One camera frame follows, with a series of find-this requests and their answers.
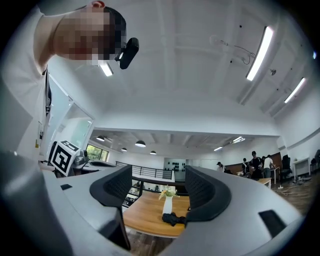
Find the black chair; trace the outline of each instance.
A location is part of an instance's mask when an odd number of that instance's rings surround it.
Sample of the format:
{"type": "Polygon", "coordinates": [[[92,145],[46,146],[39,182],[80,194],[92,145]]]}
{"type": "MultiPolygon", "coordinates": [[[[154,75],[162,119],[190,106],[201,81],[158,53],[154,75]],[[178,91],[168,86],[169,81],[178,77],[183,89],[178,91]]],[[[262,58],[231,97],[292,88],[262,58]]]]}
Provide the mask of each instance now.
{"type": "Polygon", "coordinates": [[[290,168],[290,157],[288,155],[284,155],[282,158],[282,170],[280,171],[280,184],[284,181],[285,177],[289,174],[292,174],[292,170],[290,168]]]}

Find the flower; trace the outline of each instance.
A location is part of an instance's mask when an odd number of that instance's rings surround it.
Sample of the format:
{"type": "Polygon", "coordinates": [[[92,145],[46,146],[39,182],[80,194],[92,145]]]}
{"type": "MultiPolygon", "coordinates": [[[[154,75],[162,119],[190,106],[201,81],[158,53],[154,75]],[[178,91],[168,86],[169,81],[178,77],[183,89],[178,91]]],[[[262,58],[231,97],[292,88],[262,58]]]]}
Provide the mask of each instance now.
{"type": "Polygon", "coordinates": [[[166,196],[166,197],[179,197],[179,196],[177,195],[177,190],[174,191],[174,190],[173,190],[171,187],[169,187],[169,186],[166,186],[166,189],[161,192],[161,194],[160,194],[160,196],[159,196],[159,200],[160,200],[161,198],[163,198],[164,196],[166,196]]]}

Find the white ceiling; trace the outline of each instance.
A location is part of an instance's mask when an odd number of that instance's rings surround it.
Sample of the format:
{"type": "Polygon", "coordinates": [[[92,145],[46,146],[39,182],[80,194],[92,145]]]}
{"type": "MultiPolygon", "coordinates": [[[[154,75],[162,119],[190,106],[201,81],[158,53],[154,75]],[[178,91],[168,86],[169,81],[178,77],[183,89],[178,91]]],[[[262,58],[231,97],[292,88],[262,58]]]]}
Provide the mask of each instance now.
{"type": "MultiPolygon", "coordinates": [[[[186,133],[186,132],[138,132],[138,131],[109,131],[94,130],[90,139],[105,145],[114,150],[122,148],[132,148],[137,141],[144,141],[147,146],[179,146],[179,148],[192,148],[200,150],[214,150],[218,147],[225,146],[236,139],[238,135],[223,134],[206,134],[206,133],[186,133]],[[105,136],[108,138],[105,142],[96,140],[97,136],[105,136]]],[[[254,140],[253,136],[246,136],[248,141],[254,140]]]]}
{"type": "MultiPolygon", "coordinates": [[[[140,50],[127,70],[110,61],[114,75],[106,77],[96,66],[66,61],[89,94],[109,106],[119,98],[202,94],[229,98],[265,114],[276,115],[284,99],[312,61],[312,50],[297,26],[279,8],[253,0],[109,0],[107,6],[126,19],[127,38],[137,37],[140,50]],[[274,31],[273,42],[253,82],[246,79],[252,64],[244,50],[211,45],[216,35],[229,45],[256,53],[265,26],[274,31]],[[269,69],[276,69],[274,76],[269,69]]],[[[54,12],[72,10],[87,0],[58,5],[54,12]]]]}

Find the floor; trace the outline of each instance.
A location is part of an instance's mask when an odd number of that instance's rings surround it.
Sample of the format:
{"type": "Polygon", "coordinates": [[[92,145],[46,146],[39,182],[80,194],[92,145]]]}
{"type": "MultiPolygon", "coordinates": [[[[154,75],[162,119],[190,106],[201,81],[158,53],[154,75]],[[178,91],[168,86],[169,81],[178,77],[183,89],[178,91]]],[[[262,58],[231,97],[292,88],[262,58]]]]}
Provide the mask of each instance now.
{"type": "MultiPolygon", "coordinates": [[[[305,215],[320,188],[320,172],[313,174],[312,179],[303,184],[296,185],[291,181],[285,182],[283,189],[278,189],[279,183],[272,184],[271,189],[295,206],[301,214],[305,215]]],[[[142,234],[132,229],[127,229],[131,243],[131,253],[137,256],[155,256],[169,246],[173,239],[142,234]]]]}

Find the window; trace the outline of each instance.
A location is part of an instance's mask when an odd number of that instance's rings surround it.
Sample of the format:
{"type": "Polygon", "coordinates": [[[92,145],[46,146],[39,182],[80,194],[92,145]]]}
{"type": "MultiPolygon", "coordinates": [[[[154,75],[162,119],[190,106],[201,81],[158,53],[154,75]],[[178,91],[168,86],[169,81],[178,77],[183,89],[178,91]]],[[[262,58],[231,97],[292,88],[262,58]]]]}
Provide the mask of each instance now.
{"type": "Polygon", "coordinates": [[[90,160],[107,161],[109,152],[106,150],[88,144],[88,146],[86,147],[86,151],[88,152],[88,157],[90,160]]]}

